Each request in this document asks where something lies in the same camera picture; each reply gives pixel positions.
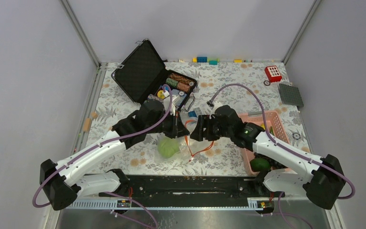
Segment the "clear zip bag orange zipper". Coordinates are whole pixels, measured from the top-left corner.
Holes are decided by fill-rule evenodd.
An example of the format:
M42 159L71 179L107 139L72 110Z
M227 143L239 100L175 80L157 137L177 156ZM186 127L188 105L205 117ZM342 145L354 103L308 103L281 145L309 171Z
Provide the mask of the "clear zip bag orange zipper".
M181 118L180 114L177 113L173 115L175 119ZM194 130L195 125L197 124L197 118L195 117L189 117L187 119L181 119L184 126L191 132ZM171 139L177 139L180 142L180 151L173 155L171 158L163 158L160 156L158 152L158 143L159 141L167 137L163 133L159 133L158 137L156 139L156 147L155 147L155 156L154 160L156 163L166 163L170 161L175 160L182 160L187 162L192 162L198 155L200 155L203 152L206 152L214 146L214 141L208 142L208 141L202 141L198 142L190 138L190 134L188 136L180 137L180 138L171 138Z

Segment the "green toy cabbage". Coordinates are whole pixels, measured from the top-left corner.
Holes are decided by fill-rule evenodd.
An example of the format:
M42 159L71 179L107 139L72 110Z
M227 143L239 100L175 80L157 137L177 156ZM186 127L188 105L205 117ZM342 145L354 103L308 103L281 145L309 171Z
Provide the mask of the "green toy cabbage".
M164 137L158 143L158 152L163 158L171 158L180 151L180 142L177 139Z

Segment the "green toy chili pepper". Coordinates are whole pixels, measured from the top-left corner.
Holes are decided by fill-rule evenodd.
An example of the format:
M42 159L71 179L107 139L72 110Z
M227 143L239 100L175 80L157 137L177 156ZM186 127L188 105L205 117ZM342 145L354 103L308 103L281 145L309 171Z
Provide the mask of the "green toy chili pepper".
M269 128L269 133L271 134L271 135L275 135L275 133L274 133L274 128L272 127L272 126L270 126L270 128Z

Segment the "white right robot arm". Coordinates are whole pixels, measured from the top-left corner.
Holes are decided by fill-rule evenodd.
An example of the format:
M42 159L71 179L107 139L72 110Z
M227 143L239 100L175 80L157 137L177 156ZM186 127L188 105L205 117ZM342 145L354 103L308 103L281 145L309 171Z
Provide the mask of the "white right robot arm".
M340 199L346 184L337 157L313 155L299 150L271 135L266 128L243 121L228 105L218 107L211 115L201 115L190 138L196 141L230 139L236 146L266 156L289 168L275 169L254 184L256 194L271 192L300 194L320 208L330 210Z

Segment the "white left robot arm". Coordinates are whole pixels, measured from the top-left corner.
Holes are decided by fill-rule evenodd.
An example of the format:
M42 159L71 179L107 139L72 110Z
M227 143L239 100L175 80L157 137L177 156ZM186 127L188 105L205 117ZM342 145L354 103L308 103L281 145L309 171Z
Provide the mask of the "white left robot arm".
M159 101L141 105L121 119L99 140L65 159L51 159L40 165L40 187L33 196L36 208L51 206L62 210L77 198L95 193L113 192L123 196L129 184L121 170L89 174L95 166L116 153L126 151L145 140L148 134L164 134L170 139L189 135L180 115Z

